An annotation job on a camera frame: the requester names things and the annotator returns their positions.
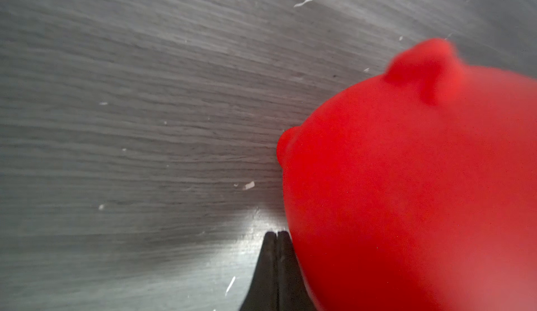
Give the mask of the red piggy bank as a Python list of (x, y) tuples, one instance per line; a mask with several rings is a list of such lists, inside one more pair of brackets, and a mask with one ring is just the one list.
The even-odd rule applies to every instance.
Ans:
[(276, 155), (319, 310), (536, 309), (535, 79), (424, 41)]

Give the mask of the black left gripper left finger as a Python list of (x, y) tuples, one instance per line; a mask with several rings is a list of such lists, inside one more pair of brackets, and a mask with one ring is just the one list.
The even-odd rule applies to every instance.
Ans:
[(250, 288), (240, 311), (277, 310), (277, 234), (264, 236)]

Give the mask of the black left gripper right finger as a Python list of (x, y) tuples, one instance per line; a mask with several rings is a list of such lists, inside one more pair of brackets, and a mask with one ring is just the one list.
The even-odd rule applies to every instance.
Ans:
[(279, 311), (316, 311), (287, 231), (278, 232), (276, 254)]

